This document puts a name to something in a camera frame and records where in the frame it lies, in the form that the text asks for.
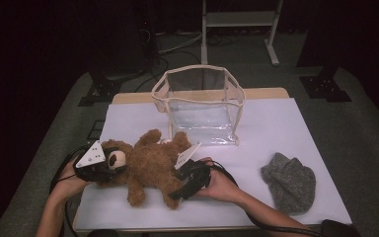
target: gray knit hat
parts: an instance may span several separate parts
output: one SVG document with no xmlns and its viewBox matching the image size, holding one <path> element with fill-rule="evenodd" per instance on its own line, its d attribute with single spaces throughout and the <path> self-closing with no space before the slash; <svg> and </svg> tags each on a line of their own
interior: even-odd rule
<svg viewBox="0 0 379 237">
<path fill-rule="evenodd" d="M 286 214 L 302 214 L 312 207 L 315 199 L 316 177 L 312 169 L 297 158 L 288 159 L 275 153 L 269 164 L 261 168 L 275 208 Z"/>
</svg>

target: hand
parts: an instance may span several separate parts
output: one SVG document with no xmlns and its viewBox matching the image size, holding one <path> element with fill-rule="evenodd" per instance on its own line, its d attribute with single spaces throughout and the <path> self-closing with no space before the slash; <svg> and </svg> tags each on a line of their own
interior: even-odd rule
<svg viewBox="0 0 379 237">
<path fill-rule="evenodd" d="M 213 165 L 211 158 L 204 158 L 201 160 L 206 161 L 207 165 L 209 166 Z M 211 169 L 210 174 L 211 180 L 208 188 L 199 190 L 196 195 L 221 201 L 236 201 L 237 197 L 242 193 L 242 190 L 240 190 L 220 171 Z"/>
<path fill-rule="evenodd" d="M 73 169 L 75 160 L 71 160 L 64 167 L 60 174 L 60 181 L 54 187 L 50 194 L 51 196 L 68 200 L 81 193 L 87 185 L 91 184 L 91 182 L 86 182 L 75 175 L 75 170 Z"/>
</svg>

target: shelf leg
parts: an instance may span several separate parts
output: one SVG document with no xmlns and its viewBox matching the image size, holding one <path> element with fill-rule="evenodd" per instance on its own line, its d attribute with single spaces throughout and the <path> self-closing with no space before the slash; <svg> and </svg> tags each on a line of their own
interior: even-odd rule
<svg viewBox="0 0 379 237">
<path fill-rule="evenodd" d="M 201 43 L 201 64 L 208 64 L 207 59 L 207 9 L 206 0 L 202 0 L 202 43 Z"/>
<path fill-rule="evenodd" d="M 270 36 L 269 36 L 269 39 L 265 40 L 266 50 L 269 54 L 270 61 L 271 61 L 273 66 L 279 65 L 279 61 L 278 61 L 278 58 L 276 57 L 275 50 L 273 49 L 272 44 L 273 44 L 273 40 L 275 38 L 276 27 L 278 26 L 279 15 L 281 13 L 281 8 L 282 8 L 282 2 L 283 2 L 283 0 L 279 0 L 277 5 L 276 5 L 275 14 L 273 16 L 272 26 L 270 28 Z"/>
</svg>

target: brown teddy bear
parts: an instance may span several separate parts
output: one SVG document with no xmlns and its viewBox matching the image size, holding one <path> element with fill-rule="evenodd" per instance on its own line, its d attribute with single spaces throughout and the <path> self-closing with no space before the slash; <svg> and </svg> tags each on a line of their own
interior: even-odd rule
<svg viewBox="0 0 379 237">
<path fill-rule="evenodd" d="M 173 191 L 179 190 L 183 183 L 175 177 L 175 164 L 179 154 L 191 147 L 187 135 L 177 132 L 169 142 L 160 142 L 162 133 L 152 129 L 140 137 L 134 147 L 122 141 L 109 140 L 104 148 L 116 147 L 125 154 L 125 172 L 116 176 L 104 187 L 128 185 L 127 200 L 131 206 L 140 206 L 146 195 L 144 187 L 153 187 L 162 192 L 163 200 L 170 209 L 179 206 L 179 200 L 169 197 Z"/>
</svg>

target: gray carpet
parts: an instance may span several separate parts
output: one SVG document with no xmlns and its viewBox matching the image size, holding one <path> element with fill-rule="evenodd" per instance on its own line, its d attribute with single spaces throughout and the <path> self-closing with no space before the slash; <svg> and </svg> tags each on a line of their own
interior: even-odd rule
<svg viewBox="0 0 379 237">
<path fill-rule="evenodd" d="M 337 185 L 353 224 L 363 237 L 379 236 L 379 111 L 366 96 L 359 81 L 340 69 L 335 80 L 352 99 L 348 103 L 327 103 L 309 99 L 299 77 L 316 75 L 321 68 L 297 68 L 305 35 L 281 35 L 274 47 L 280 65 L 270 64 L 263 35 L 228 37 L 234 43 L 208 48 L 211 65 L 226 67 L 244 88 L 283 87 L 298 107 L 310 129 L 316 145 Z M 160 47 L 170 48 L 188 38 L 161 36 Z M 168 68 L 198 64 L 199 45 L 180 49 L 194 56 L 176 52 L 163 56 Z M 167 64 L 161 60 L 153 73 L 161 73 Z M 123 84 L 121 92 L 133 92 L 141 78 Z M 155 81 L 145 83 L 140 92 L 150 91 Z M 89 74 L 80 77 L 60 108 L 34 161 L 0 221 L 0 236 L 34 236 L 48 194 L 48 184 L 58 165 L 74 148 L 85 144 L 96 119 L 104 119 L 109 103 L 93 107 L 78 107 L 91 87 Z M 77 197 L 69 207 L 73 216 Z M 151 236 L 258 236 L 257 231 L 152 233 Z M 129 233 L 125 236 L 140 236 Z"/>
</svg>

